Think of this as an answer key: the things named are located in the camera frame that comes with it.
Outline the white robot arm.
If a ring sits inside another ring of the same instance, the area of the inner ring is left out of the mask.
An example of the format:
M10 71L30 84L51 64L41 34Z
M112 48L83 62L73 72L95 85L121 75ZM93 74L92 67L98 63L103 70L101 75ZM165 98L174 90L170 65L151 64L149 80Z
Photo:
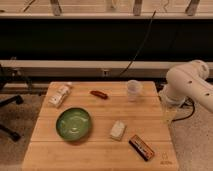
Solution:
M167 84L159 92L162 102L167 107L179 107L189 97L213 113L213 85L206 81L209 73L208 65L202 60L170 68Z

